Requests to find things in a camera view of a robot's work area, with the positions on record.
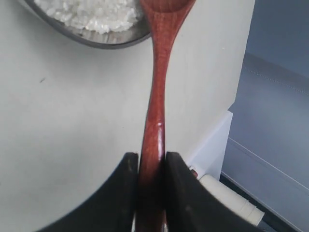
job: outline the rice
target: rice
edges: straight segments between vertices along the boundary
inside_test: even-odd
[[[34,0],[45,13],[77,29],[128,30],[143,16],[139,0]]]

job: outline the white countertop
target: white countertop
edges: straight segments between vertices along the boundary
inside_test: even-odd
[[[166,140],[185,159],[234,101],[254,1],[232,2],[197,1],[175,42]],[[14,0],[0,1],[0,29],[0,231],[31,232],[140,151],[152,46],[88,48]]]

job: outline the metal bowl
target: metal bowl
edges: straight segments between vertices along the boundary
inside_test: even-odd
[[[35,4],[34,0],[19,0],[19,2],[31,9],[34,14],[61,34],[90,47],[101,49],[119,49],[136,45],[150,37],[150,31],[145,18],[129,30],[122,32],[109,32],[100,35],[97,32],[88,31],[86,29],[67,27],[63,23],[46,15],[46,13],[37,4]]]

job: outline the white rice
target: white rice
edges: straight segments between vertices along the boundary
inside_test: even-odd
[[[100,34],[128,30],[142,18],[139,0],[34,0],[50,17]]]

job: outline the wooden spoon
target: wooden spoon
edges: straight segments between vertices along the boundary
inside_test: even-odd
[[[152,33],[154,74],[141,151],[136,232],[160,232],[164,220],[165,80],[174,40],[195,0],[140,3]]]

